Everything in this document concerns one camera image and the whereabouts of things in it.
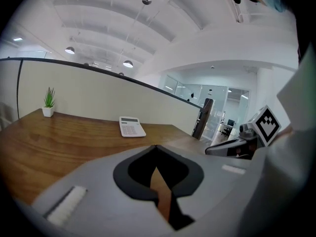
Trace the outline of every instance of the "monitor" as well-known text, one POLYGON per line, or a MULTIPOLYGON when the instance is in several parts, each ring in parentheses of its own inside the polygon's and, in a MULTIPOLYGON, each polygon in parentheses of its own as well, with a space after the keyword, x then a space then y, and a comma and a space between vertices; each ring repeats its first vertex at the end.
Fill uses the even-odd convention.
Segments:
POLYGON ((235 121, 231 120, 231 119, 229 119, 228 122, 227 122, 227 125, 234 126, 234 124, 235 124, 235 121))

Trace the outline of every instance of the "potted plant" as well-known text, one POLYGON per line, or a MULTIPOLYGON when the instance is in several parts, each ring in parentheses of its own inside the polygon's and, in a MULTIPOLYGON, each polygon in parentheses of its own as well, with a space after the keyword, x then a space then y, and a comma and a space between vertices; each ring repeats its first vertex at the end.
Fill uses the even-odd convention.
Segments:
POLYGON ((53 100, 54 95, 55 95, 54 88, 51 90, 48 87, 48 91, 44 99, 45 106, 42 107, 43 114, 45 117, 51 117, 54 114, 54 103, 55 103, 55 100, 53 100))

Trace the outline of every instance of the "small succulent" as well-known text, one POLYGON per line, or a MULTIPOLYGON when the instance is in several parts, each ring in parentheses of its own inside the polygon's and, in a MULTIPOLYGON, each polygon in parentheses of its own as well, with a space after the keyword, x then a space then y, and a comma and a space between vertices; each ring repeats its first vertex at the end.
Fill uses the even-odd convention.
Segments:
POLYGON ((48 87, 48 91, 44 99, 46 108, 52 108, 54 106, 54 103, 55 103, 55 100, 53 100, 54 95, 55 95, 54 88, 51 90, 48 87))

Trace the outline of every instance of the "white plant pot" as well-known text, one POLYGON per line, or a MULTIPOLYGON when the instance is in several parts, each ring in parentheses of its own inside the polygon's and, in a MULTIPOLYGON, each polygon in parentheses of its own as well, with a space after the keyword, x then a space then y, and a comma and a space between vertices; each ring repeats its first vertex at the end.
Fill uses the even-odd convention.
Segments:
POLYGON ((43 114, 45 117, 51 117, 53 116, 54 114, 54 109, 55 107, 52 107, 52 108, 47 108, 47 107, 42 107, 42 110, 43 110, 43 114))

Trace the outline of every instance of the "white calculator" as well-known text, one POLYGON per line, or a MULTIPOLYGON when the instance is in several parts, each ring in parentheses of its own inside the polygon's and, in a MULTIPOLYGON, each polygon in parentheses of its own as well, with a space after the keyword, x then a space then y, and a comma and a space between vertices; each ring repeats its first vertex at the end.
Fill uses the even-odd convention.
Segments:
POLYGON ((138 118, 119 117, 120 132, 123 137, 144 137, 146 133, 138 118))

